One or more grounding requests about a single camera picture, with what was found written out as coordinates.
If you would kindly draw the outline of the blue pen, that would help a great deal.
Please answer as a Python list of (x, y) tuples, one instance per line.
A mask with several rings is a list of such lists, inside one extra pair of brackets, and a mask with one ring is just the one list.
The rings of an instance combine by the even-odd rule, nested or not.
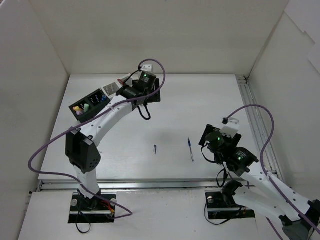
[(191, 140), (189, 137), (187, 138), (187, 142), (188, 142), (191, 161), (194, 162), (195, 160), (194, 160), (194, 155), (193, 155), (193, 151), (192, 151), (192, 144), (191, 144)]

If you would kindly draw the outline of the green highlighter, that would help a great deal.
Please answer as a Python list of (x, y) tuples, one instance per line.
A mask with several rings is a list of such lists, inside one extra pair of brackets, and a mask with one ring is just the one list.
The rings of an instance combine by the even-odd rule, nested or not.
[(84, 107), (83, 107), (83, 112), (86, 113), (86, 112), (88, 112), (89, 110), (90, 110), (90, 106), (89, 106), (87, 103), (85, 103), (85, 104), (84, 104)]

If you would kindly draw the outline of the yellow highlighter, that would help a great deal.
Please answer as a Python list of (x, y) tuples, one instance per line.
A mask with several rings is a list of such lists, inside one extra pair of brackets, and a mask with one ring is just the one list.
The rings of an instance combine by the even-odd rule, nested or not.
[(80, 111), (81, 108), (79, 108), (78, 106), (75, 106), (75, 107), (73, 107), (73, 110), (74, 110), (74, 111)]

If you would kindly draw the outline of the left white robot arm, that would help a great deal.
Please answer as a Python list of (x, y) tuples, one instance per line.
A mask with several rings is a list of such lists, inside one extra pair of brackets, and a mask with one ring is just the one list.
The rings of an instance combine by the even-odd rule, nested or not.
[(101, 161), (98, 146), (102, 139), (134, 110), (160, 102), (159, 88), (160, 80), (150, 72), (143, 72), (138, 80), (124, 83), (112, 94), (92, 94), (80, 102), (83, 116), (78, 120), (82, 124), (89, 121), (89, 124), (66, 134), (65, 154), (81, 183), (78, 192), (87, 209), (94, 210), (100, 204), (96, 168)]

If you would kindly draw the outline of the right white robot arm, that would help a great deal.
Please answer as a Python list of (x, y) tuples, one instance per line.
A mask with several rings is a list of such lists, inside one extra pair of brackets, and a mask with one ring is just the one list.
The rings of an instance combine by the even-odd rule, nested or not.
[(320, 202), (310, 200), (284, 184), (274, 174), (264, 170), (258, 158), (244, 147), (239, 147), (242, 136), (229, 134), (208, 124), (199, 145), (214, 156), (211, 161), (224, 173), (234, 173), (243, 181), (259, 189), (258, 194), (237, 180), (224, 184), (221, 200), (227, 206), (244, 206), (282, 225), (290, 240), (309, 240), (320, 224)]

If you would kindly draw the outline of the white slotted container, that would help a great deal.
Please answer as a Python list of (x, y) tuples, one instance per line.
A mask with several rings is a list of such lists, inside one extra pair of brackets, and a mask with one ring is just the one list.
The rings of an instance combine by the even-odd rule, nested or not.
[(115, 79), (115, 81), (102, 85), (100, 89), (109, 99), (112, 99), (116, 95), (117, 91), (123, 86), (123, 85), (120, 85), (120, 83), (118, 82), (118, 79), (126, 80), (130, 75), (131, 74), (128, 73), (124, 76), (118, 77)]

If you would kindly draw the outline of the black slotted container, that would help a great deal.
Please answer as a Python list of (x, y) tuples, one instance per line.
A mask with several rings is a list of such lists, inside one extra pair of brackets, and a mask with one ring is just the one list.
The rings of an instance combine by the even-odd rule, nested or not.
[(110, 98), (99, 88), (70, 105), (69, 109), (78, 122), (84, 123), (98, 115), (110, 102)]

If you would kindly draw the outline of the aluminium front rail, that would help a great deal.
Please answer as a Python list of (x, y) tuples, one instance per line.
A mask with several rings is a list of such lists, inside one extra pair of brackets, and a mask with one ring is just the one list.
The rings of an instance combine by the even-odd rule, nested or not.
[[(200, 180), (138, 180), (138, 181), (107, 181), (99, 180), (98, 186), (102, 190), (144, 190), (144, 189), (198, 189), (217, 188), (212, 179)], [(75, 180), (39, 180), (38, 187), (41, 191), (76, 190), (79, 187)]]

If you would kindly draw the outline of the aluminium side rail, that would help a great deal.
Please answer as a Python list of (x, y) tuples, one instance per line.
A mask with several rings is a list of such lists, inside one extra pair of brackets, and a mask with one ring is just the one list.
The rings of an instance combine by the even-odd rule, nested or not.
[[(248, 83), (248, 79), (243, 75), (236, 75), (237, 84), (239, 87), (239, 91), (242, 97), (242, 101), (244, 105), (257, 104), (257, 100), (255, 98), (254, 92)], [(267, 120), (270, 120), (268, 113), (259, 107), (248, 107), (245, 109), (249, 125), (254, 136), (256, 146), (258, 151), (260, 152), (267, 142), (269, 134), (271, 133), (271, 128), (268, 127), (263, 120), (263, 114), (267, 115)], [(265, 167), (270, 170), (273, 174), (275, 174), (280, 180), (284, 180), (283, 172), (278, 163), (276, 153), (272, 146), (272, 143), (269, 142), (266, 146), (263, 153), (263, 161)]]

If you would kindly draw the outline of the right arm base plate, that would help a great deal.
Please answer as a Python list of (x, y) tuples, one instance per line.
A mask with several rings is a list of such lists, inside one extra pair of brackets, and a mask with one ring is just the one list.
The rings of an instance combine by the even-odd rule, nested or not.
[(231, 220), (256, 218), (255, 212), (250, 208), (237, 204), (227, 205), (219, 191), (205, 192), (205, 200), (205, 217), (215, 225), (222, 225)]

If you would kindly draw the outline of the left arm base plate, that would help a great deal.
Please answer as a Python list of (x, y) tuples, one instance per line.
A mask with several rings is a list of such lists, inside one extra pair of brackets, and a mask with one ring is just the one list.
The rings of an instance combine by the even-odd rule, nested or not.
[(99, 198), (84, 199), (78, 193), (72, 195), (68, 223), (69, 224), (102, 224), (113, 223), (116, 210), (114, 205)]

